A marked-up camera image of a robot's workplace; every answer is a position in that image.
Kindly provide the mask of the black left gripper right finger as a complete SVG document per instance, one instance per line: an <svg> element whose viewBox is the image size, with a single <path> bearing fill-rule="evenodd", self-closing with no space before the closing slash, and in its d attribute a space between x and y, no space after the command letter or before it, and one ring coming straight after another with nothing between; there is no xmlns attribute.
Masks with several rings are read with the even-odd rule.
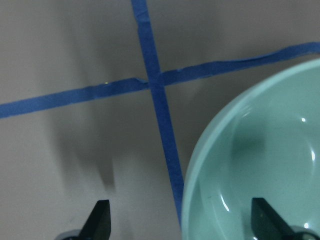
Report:
<svg viewBox="0 0 320 240"><path fill-rule="evenodd" d="M251 230L258 240L318 240L319 235L307 230L293 230L262 197L251 200Z"/></svg>

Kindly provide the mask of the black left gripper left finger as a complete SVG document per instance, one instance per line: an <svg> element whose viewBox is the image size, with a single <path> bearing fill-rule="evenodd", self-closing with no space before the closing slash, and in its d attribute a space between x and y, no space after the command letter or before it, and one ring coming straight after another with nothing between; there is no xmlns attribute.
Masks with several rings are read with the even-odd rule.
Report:
<svg viewBox="0 0 320 240"><path fill-rule="evenodd" d="M108 240L111 235L111 211L109 200L98 200L77 240Z"/></svg>

